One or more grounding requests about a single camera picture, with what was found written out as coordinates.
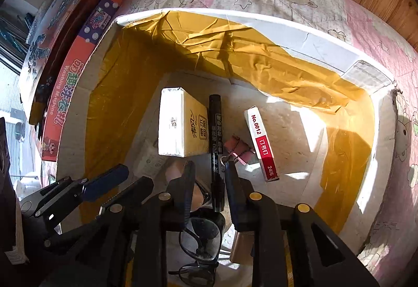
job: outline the eyeglasses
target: eyeglasses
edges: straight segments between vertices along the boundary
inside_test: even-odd
[[[191,216],[185,229],[179,233],[178,242],[195,262],[169,274],[178,275],[181,281],[192,287],[213,287],[225,218],[208,208],[200,208]]]

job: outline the yellow plastic liner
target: yellow plastic liner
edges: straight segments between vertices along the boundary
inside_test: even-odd
[[[162,75],[181,69],[248,82],[313,109],[326,122],[323,193],[314,209],[338,233],[355,202],[373,144],[369,95],[329,69],[292,57],[255,29],[220,18],[170,11],[120,31],[90,95],[86,176],[93,178],[124,162]],[[82,204],[82,222],[92,220],[112,193]]]

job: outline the white box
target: white box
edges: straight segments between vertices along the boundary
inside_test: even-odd
[[[158,154],[157,147],[147,139],[134,163],[133,174],[136,177],[147,176],[154,179],[160,172],[168,157]]]
[[[207,121],[207,108],[183,88],[163,89],[158,125],[158,153],[179,157],[207,153]]]
[[[273,152],[258,108],[254,106],[245,110],[244,116],[247,121],[254,148],[256,149],[258,160],[261,164],[264,180],[266,182],[278,180],[279,173],[277,172],[274,163]]]

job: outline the red box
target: red box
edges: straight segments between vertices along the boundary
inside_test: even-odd
[[[251,134],[252,142],[256,148],[257,157],[260,161],[261,171],[266,182],[279,179],[279,172],[274,162],[274,155],[268,140],[267,132],[256,106],[244,111],[245,120]]]
[[[101,0],[71,45],[59,71],[45,116],[43,160],[57,161],[62,127],[78,78],[121,3],[122,0]]]

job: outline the red label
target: red label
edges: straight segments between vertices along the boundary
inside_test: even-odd
[[[274,165],[273,156],[271,155],[271,149],[268,145],[267,136],[257,137],[256,142],[267,180],[276,179],[278,177],[277,170]]]

